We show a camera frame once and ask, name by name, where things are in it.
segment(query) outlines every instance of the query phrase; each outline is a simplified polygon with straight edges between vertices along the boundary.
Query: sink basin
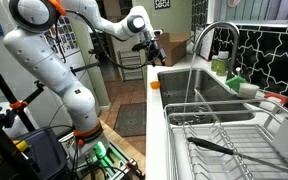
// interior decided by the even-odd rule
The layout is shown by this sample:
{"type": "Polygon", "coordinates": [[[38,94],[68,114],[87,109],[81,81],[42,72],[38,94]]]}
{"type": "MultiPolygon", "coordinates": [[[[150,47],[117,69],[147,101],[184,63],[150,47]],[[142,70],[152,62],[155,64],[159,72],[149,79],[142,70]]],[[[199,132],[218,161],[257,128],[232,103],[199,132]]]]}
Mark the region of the sink basin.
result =
{"type": "MultiPolygon", "coordinates": [[[[160,92],[162,96],[163,107],[172,103],[184,103],[185,94],[189,76],[189,69],[171,70],[158,73],[158,80],[161,83],[160,92]]],[[[187,102],[203,101],[229,101],[237,100],[236,96],[231,95],[217,80],[203,69],[193,69],[189,86],[187,102]]],[[[212,106],[190,106],[186,107],[185,112],[208,112],[208,111],[238,111],[247,110],[244,105],[225,104],[212,106]]],[[[184,108],[171,108],[167,114],[184,112],[184,108]]],[[[254,118],[249,114],[230,114],[230,115],[209,115],[209,116],[185,116],[170,119],[174,125],[181,125],[184,122],[191,124],[212,123],[216,120],[221,122],[243,121],[254,118]]]]}

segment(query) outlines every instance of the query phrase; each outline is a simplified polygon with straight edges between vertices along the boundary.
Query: cable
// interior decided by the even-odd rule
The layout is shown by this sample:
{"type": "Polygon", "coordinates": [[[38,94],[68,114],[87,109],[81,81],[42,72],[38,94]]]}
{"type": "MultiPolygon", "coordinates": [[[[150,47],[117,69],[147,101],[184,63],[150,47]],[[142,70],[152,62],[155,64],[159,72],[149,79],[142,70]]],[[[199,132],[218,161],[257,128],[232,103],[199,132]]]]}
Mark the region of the cable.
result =
{"type": "Polygon", "coordinates": [[[75,165],[77,164],[77,161],[78,161],[78,150],[77,150],[77,148],[78,148],[78,144],[77,144],[77,142],[75,141],[75,152],[74,152],[74,157],[73,157],[73,161],[72,161],[72,169],[71,169],[71,176],[72,177],[74,177],[74,176],[77,176],[76,175],[76,168],[75,168],[75,165]]]}
{"type": "MultiPolygon", "coordinates": [[[[92,57],[93,57],[93,54],[91,55],[91,57],[88,59],[88,64],[90,64],[91,63],[91,59],[92,59],[92,57]]],[[[80,79],[79,80],[81,80],[82,79],[82,77],[84,76],[84,74],[86,73],[86,71],[87,70],[85,70],[84,72],[83,72],[83,74],[82,74],[82,76],[80,77],[80,79]]]]}
{"type": "Polygon", "coordinates": [[[54,119],[55,119],[55,116],[57,115],[58,111],[61,109],[61,107],[64,106],[64,103],[62,103],[62,105],[60,105],[57,110],[55,111],[53,117],[52,117],[52,120],[50,121],[50,123],[48,124],[48,126],[51,126],[51,124],[53,123],[54,119]]]}
{"type": "Polygon", "coordinates": [[[76,169],[79,169],[79,168],[83,168],[83,167],[88,167],[88,166],[93,166],[93,167],[97,167],[97,168],[104,168],[104,169],[115,169],[117,171],[120,171],[124,176],[127,177],[127,179],[131,180],[131,178],[129,176],[127,176],[127,174],[121,170],[120,168],[117,168],[117,167],[111,167],[111,166],[99,166],[99,165],[93,165],[93,164],[90,164],[90,165],[83,165],[83,166],[79,166],[77,167],[76,169]]]}
{"type": "Polygon", "coordinates": [[[84,15],[80,14],[79,12],[72,11],[72,10],[69,10],[69,9],[66,9],[66,12],[74,13],[74,14],[78,15],[79,17],[81,17],[81,18],[86,22],[86,24],[92,29],[93,33],[95,34],[96,40],[99,42],[100,47],[101,47],[103,53],[105,54],[106,58],[107,58],[108,60],[110,60],[115,66],[117,66],[117,67],[119,67],[119,68],[122,68],[122,69],[126,69],[126,70],[135,70],[135,69],[140,69],[140,68],[142,68],[142,67],[144,67],[144,66],[147,65],[147,64],[146,64],[147,61],[146,61],[144,64],[142,64],[142,65],[140,65],[140,66],[135,66],[135,67],[126,67],[126,66],[123,66],[123,65],[120,65],[120,64],[116,63],[115,61],[112,60],[112,58],[111,58],[111,57],[108,55],[108,53],[106,52],[106,50],[105,50],[102,42],[100,41],[100,37],[98,36],[95,28],[94,28],[93,25],[90,23],[90,21],[89,21],[84,15]]]}
{"type": "Polygon", "coordinates": [[[60,53],[62,54],[62,57],[63,57],[63,62],[66,63],[66,59],[65,59],[65,56],[64,56],[64,53],[63,53],[63,50],[61,48],[61,44],[60,44],[60,40],[59,40],[59,37],[58,37],[58,28],[57,28],[57,22],[58,20],[60,19],[60,16],[58,16],[56,18],[56,21],[55,21],[55,37],[56,37],[56,44],[58,46],[58,49],[60,50],[60,53]]]}
{"type": "MultiPolygon", "coordinates": [[[[107,179],[107,178],[106,178],[106,173],[105,173],[103,167],[97,166],[96,168],[97,168],[97,169],[100,169],[100,170],[102,171],[103,176],[104,176],[104,180],[106,180],[106,179],[107,179]]],[[[92,171],[90,171],[89,173],[86,173],[84,176],[82,176],[82,177],[80,178],[80,180],[83,180],[83,179],[84,179],[88,174],[90,174],[91,172],[92,172],[92,171]]]]}

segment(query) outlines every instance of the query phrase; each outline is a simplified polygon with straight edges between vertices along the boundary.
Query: white countertop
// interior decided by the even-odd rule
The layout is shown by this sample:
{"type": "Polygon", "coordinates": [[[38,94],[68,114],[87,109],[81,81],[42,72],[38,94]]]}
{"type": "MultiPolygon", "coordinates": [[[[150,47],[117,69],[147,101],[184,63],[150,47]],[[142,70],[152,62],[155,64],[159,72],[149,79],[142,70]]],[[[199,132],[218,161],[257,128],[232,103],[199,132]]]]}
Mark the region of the white countertop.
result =
{"type": "MultiPolygon", "coordinates": [[[[168,144],[167,144],[167,132],[166,132],[166,122],[163,114],[162,99],[160,95],[160,90],[153,90],[150,88],[150,83],[152,81],[157,81],[157,74],[162,71],[176,70],[190,68],[192,55],[187,55],[179,63],[175,64],[173,67],[165,66],[148,66],[147,72],[147,127],[146,127],[146,179],[147,180],[164,180],[167,179],[168,174],[168,144]]],[[[216,73],[211,71],[211,63],[206,62],[200,57],[197,57],[194,68],[202,68],[211,74],[216,80],[224,84],[226,81],[225,77],[216,76],[216,73]]],[[[263,119],[268,117],[267,114],[259,113],[252,120],[230,122],[233,124],[264,124],[263,119]]]]}

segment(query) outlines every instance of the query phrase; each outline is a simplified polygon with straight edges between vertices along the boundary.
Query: floor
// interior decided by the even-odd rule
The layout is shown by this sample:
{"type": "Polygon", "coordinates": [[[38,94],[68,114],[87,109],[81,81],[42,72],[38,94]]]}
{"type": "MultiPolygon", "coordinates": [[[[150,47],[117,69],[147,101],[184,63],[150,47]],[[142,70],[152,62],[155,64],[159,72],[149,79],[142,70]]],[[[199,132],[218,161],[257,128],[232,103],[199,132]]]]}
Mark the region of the floor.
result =
{"type": "MultiPolygon", "coordinates": [[[[146,102],[144,81],[132,80],[123,82],[118,69],[107,61],[101,62],[101,71],[111,101],[111,108],[109,110],[101,110],[99,118],[113,129],[121,104],[146,102]]],[[[124,139],[145,156],[146,136],[125,137],[124,139]]]]}

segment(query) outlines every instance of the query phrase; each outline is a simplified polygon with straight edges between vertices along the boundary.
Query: black tool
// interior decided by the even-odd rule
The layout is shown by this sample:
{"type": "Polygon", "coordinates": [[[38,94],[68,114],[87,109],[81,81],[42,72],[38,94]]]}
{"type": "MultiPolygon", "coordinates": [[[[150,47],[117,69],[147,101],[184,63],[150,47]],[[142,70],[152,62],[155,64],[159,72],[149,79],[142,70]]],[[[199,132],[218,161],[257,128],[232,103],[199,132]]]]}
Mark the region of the black tool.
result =
{"type": "Polygon", "coordinates": [[[187,140],[189,142],[194,143],[196,146],[200,146],[200,147],[203,147],[203,148],[206,148],[206,149],[209,149],[209,150],[213,150],[213,151],[217,151],[217,152],[221,152],[221,153],[224,153],[224,154],[237,155],[237,156],[240,156],[243,159],[248,159],[248,160],[251,160],[251,161],[254,161],[254,162],[257,162],[257,163],[260,163],[260,164],[263,164],[263,165],[266,165],[266,166],[269,166],[269,167],[272,167],[272,168],[275,168],[275,169],[278,169],[278,170],[281,170],[281,171],[284,171],[284,172],[288,173],[288,168],[286,168],[286,167],[276,166],[275,164],[271,164],[269,162],[260,160],[258,158],[254,158],[254,157],[247,156],[247,155],[244,155],[244,154],[241,154],[241,153],[238,153],[238,152],[234,152],[232,149],[227,149],[227,148],[225,148],[223,146],[219,146],[217,144],[214,144],[214,143],[212,143],[210,141],[206,141],[204,139],[189,137],[189,138],[187,138],[187,140]]]}
{"type": "MultiPolygon", "coordinates": [[[[17,102],[16,97],[14,96],[13,92],[11,91],[7,83],[5,82],[1,73],[0,73],[0,89],[3,92],[4,96],[6,97],[6,99],[10,102],[10,104],[17,102]]],[[[35,127],[33,126],[32,122],[25,114],[24,110],[16,111],[16,113],[18,114],[18,116],[20,117],[20,119],[22,120],[23,124],[25,125],[28,131],[35,130],[35,127]]]]}

